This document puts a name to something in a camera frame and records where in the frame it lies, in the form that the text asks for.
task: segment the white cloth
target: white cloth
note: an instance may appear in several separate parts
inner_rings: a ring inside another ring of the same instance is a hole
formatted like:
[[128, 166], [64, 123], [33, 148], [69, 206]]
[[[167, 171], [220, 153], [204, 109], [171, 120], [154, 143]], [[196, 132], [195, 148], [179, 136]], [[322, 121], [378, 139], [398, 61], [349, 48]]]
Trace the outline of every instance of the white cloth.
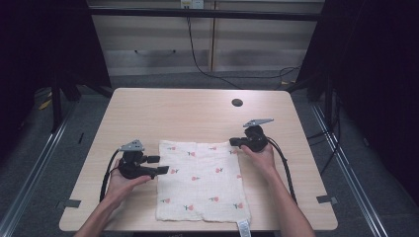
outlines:
[[250, 221], [237, 150], [228, 142], [162, 140], [158, 176], [157, 220]]

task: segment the human hand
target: human hand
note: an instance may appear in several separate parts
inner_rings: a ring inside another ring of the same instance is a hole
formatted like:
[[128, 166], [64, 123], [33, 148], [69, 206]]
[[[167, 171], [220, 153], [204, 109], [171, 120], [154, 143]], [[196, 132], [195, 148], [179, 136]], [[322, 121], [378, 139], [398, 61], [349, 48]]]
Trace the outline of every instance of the human hand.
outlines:
[[241, 145], [240, 148], [252, 159], [253, 164], [266, 177], [271, 172], [276, 172], [274, 149], [271, 144], [267, 144], [260, 152], [253, 152], [248, 146]]
[[126, 179], [120, 170], [117, 169], [119, 164], [120, 159], [115, 162], [114, 170], [111, 172], [108, 190], [104, 198], [104, 200], [113, 203], [115, 208], [120, 206], [123, 200], [132, 192], [133, 188], [151, 180], [149, 176], [140, 176], [133, 180]]

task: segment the metal rail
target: metal rail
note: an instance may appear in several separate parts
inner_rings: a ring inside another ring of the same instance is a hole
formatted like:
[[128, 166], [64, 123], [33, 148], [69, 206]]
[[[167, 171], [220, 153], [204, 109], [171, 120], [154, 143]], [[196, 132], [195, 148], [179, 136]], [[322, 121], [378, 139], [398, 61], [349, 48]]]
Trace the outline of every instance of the metal rail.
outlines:
[[76, 104], [77, 103], [71, 103], [69, 112], [62, 121], [61, 125], [57, 128], [57, 130], [54, 133], [52, 133], [49, 136], [49, 139], [45, 147], [43, 148], [41, 155], [37, 160], [37, 163], [35, 164], [28, 178], [25, 180], [25, 183], [19, 190], [18, 195], [16, 196], [13, 203], [10, 205], [9, 209], [7, 210], [6, 214], [4, 215], [4, 218], [0, 223], [0, 236], [12, 236], [13, 232], [15, 231], [15, 228], [18, 225], [18, 222], [21, 219], [25, 208], [28, 205], [32, 197], [32, 194], [34, 193], [34, 190], [37, 187], [39, 180], [41, 179], [41, 175], [45, 170], [46, 165], [48, 164], [52, 156], [52, 153], [55, 150], [56, 145], [61, 139], [62, 133], [65, 131], [68, 119], [73, 114]]
[[[336, 149], [336, 144], [338, 142], [336, 136], [333, 133], [329, 133], [327, 124], [324, 121], [324, 114], [323, 111], [320, 109], [319, 106], [312, 107], [314, 114], [317, 118], [318, 123], [321, 126], [324, 134], [326, 135], [326, 139], [330, 145], [332, 151]], [[355, 175], [354, 170], [349, 163], [348, 158], [346, 157], [345, 153], [343, 152], [342, 148], [338, 146], [336, 149], [336, 161], [339, 164], [339, 167], [342, 170], [342, 173], [348, 182], [348, 185], [354, 195], [355, 199], [357, 200], [360, 209], [369, 224], [371, 230], [373, 231], [374, 236], [376, 237], [387, 237], [387, 232], [379, 218], [379, 215], [376, 209], [373, 207], [370, 199], [368, 198], [367, 194], [365, 193], [361, 183], [359, 182], [357, 176]]]
[[38, 13], [60, 13], [72, 15], [98, 16], [137, 16], [137, 17], [188, 17], [223, 18], [283, 21], [348, 21], [351, 16], [322, 15], [317, 13], [255, 12], [208, 9], [166, 9], [166, 8], [127, 8], [127, 7], [88, 7], [88, 8], [38, 8]]

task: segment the black cable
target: black cable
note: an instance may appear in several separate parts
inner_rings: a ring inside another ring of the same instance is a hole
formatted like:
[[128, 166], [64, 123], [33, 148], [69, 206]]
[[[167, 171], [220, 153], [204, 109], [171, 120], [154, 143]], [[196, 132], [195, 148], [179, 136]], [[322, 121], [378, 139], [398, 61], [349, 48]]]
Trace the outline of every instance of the black cable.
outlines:
[[[235, 84], [233, 84], [233, 83], [231, 83], [231, 82], [229, 82], [228, 80], [225, 80], [225, 79], [232, 79], [232, 78], [244, 78], [244, 79], [249, 79], [249, 78], [250, 79], [252, 79], [252, 78], [254, 78], [254, 79], [275, 79], [275, 78], [280, 78], [281, 79], [280, 84], [275, 88], [275, 90], [278, 90], [281, 87], [281, 85], [282, 85], [282, 77], [283, 76], [292, 73], [296, 69], [300, 69], [300, 66], [297, 66], [297, 67], [285, 67], [285, 68], [283, 68], [283, 69], [280, 70], [280, 75], [277, 75], [277, 76], [266, 76], [266, 77], [261, 77], [261, 76], [222, 76], [221, 77], [221, 76], [215, 76], [215, 75], [207, 74], [198, 65], [197, 58], [195, 57], [194, 42], [192, 40], [191, 19], [190, 18], [187, 18], [187, 22], [188, 22], [189, 40], [191, 42], [192, 57], [194, 59], [195, 66], [198, 68], [198, 70], [201, 73], [203, 73], [204, 75], [208, 76], [208, 77], [219, 79], [219, 80], [221, 80], [223, 82], [226, 82], [226, 83], [230, 84], [231, 86], [233, 86], [233, 87], [235, 87], [235, 88], [237, 88], [239, 90], [243, 90], [243, 88], [241, 88], [241, 87], [239, 87], [239, 86], [237, 86], [237, 85], [235, 85]], [[290, 69], [291, 71], [282, 74], [282, 72], [284, 70], [288, 70], [288, 69]]]
[[102, 182], [102, 188], [101, 188], [101, 196], [99, 197], [99, 201], [102, 201], [105, 197], [105, 192], [106, 192], [106, 186], [108, 185], [108, 180], [109, 180], [109, 176], [111, 175], [111, 172], [114, 171], [115, 169], [111, 170], [111, 166], [112, 163], [114, 163], [114, 159], [117, 156], [118, 152], [120, 152], [120, 149], [118, 149], [114, 155], [112, 155], [111, 160], [109, 161], [109, 165], [108, 165], [108, 169], [106, 170], [105, 176], [104, 176], [104, 181]]
[[314, 142], [314, 143], [312, 143], [312, 144], [308, 144], [309, 146], [315, 146], [315, 145], [318, 145], [318, 144], [320, 144], [320, 143], [323, 143], [323, 142], [325, 142], [327, 139], [326, 138], [324, 138], [324, 139], [322, 139], [322, 140], [320, 140], [320, 141], [317, 141], [317, 142]]
[[326, 131], [320, 131], [320, 132], [319, 132], [319, 133], [317, 133], [317, 134], [314, 134], [314, 135], [310, 135], [310, 136], [308, 136], [308, 137], [307, 137], [307, 140], [312, 139], [312, 138], [316, 138], [316, 137], [319, 137], [319, 136], [322, 136], [322, 135], [327, 134], [327, 133], [329, 133], [329, 131], [328, 131], [328, 130], [326, 130]]
[[296, 202], [296, 197], [295, 197], [295, 192], [293, 190], [293, 181], [291, 179], [290, 167], [288, 166], [287, 159], [284, 156], [283, 152], [281, 151], [281, 148], [278, 145], [278, 143], [274, 139], [272, 139], [271, 137], [267, 137], [267, 139], [268, 139], [268, 142], [277, 150], [278, 154], [280, 154], [280, 156], [281, 156], [281, 160], [283, 161], [284, 168], [285, 168], [286, 174], [287, 174], [287, 180], [288, 180], [289, 188], [290, 188], [290, 195], [293, 198], [293, 200], [295, 201], [295, 203], [297, 203]]
[[219, 80], [222, 80], [222, 81], [224, 81], [224, 82], [226, 82], [226, 83], [230, 84], [231, 86], [233, 86], [233, 87], [235, 87], [235, 88], [237, 88], [237, 89], [239, 89], [239, 90], [243, 90], [243, 88], [240, 88], [239, 86], [234, 85], [233, 83], [231, 83], [231, 82], [229, 82], [229, 81], [227, 81], [227, 80], [223, 79], [222, 77], [213, 76], [213, 75], [210, 75], [210, 74], [205, 73], [205, 72], [204, 72], [204, 71], [200, 68], [200, 66], [198, 66], [197, 58], [195, 57], [194, 43], [193, 43], [193, 41], [192, 41], [191, 19], [190, 19], [190, 18], [186, 18], [186, 20], [187, 20], [187, 22], [188, 22], [189, 40], [191, 41], [192, 57], [194, 58], [195, 66], [198, 68], [198, 70], [199, 70], [201, 73], [203, 73], [204, 75], [208, 76], [208, 77], [217, 78], [217, 79], [219, 79]]
[[110, 172], [109, 172], [109, 174], [112, 174], [112, 172], [113, 171], [115, 171], [115, 170], [117, 170], [117, 169], [119, 169], [120, 167], [115, 167], [114, 169], [112, 169]]
[[340, 100], [338, 101], [337, 95], [335, 95], [335, 116], [336, 116], [336, 120], [337, 120], [336, 123], [338, 125], [338, 137], [336, 139], [336, 143], [334, 143], [335, 148], [333, 149], [332, 154], [329, 156], [329, 158], [327, 159], [326, 164], [324, 165], [323, 169], [320, 171], [320, 176], [323, 175], [324, 171], [327, 169], [327, 167], [329, 166], [333, 157], [335, 156], [337, 150], [340, 147], [340, 136], [341, 136], [340, 107], [341, 107], [341, 102], [340, 102]]

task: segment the table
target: table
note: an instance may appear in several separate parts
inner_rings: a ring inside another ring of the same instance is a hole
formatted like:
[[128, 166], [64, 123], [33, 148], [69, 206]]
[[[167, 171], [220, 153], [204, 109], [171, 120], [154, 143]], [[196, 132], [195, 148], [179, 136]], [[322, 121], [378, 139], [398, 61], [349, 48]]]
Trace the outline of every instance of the table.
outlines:
[[[240, 99], [241, 107], [232, 105]], [[297, 202], [315, 230], [337, 227], [330, 202], [318, 203], [326, 191], [314, 163], [291, 96], [278, 91], [137, 89], [120, 88], [112, 97], [70, 199], [81, 200], [78, 208], [67, 207], [59, 226], [78, 230], [99, 202], [103, 176], [115, 150], [139, 139], [145, 155], [157, 155], [159, 140], [223, 142], [245, 136], [243, 124], [250, 119], [274, 121], [262, 124], [288, 159]], [[256, 168], [238, 152], [243, 185], [249, 202], [253, 231], [279, 230], [273, 202]], [[284, 181], [283, 163], [276, 165]], [[134, 189], [106, 227], [118, 231], [237, 231], [235, 223], [204, 221], [157, 221], [157, 180]]]

